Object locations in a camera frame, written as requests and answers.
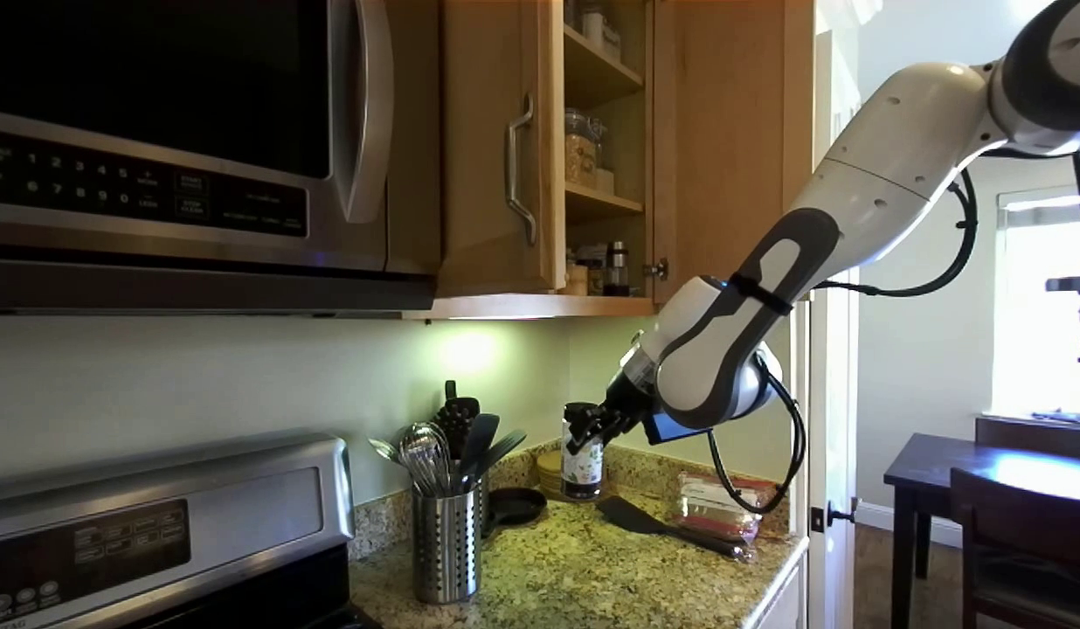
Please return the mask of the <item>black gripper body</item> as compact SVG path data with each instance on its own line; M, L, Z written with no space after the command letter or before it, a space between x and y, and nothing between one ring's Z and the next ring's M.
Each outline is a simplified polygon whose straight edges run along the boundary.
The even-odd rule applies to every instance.
M653 394L628 379L615 379L586 414L586 436L608 443L653 416Z

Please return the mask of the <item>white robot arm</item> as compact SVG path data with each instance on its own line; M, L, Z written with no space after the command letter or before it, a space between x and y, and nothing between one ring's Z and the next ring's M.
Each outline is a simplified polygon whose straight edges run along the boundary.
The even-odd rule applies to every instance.
M728 281L693 275L623 358L568 449L675 421L701 435L772 399L766 337L819 283L890 251L981 153L1080 151L1080 0L1050 0L981 68L894 71Z

